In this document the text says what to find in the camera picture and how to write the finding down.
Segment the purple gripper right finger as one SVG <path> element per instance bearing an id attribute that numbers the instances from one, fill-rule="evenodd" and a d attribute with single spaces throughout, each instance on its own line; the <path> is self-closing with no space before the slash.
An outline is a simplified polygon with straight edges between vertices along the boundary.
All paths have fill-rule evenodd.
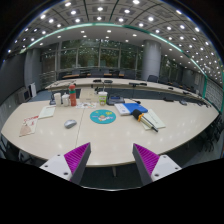
<path id="1" fill-rule="evenodd" d="M 168 155 L 159 156 L 136 143 L 133 144 L 132 153 L 143 185 L 148 185 L 181 170 L 181 167 Z"/>

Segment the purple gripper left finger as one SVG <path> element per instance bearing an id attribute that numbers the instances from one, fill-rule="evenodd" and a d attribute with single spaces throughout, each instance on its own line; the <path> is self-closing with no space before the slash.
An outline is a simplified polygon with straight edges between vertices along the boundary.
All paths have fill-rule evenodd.
<path id="1" fill-rule="evenodd" d="M 90 154 L 91 144 L 86 143 L 66 154 L 55 155 L 46 161 L 41 166 L 41 169 L 72 183 L 79 184 Z"/>

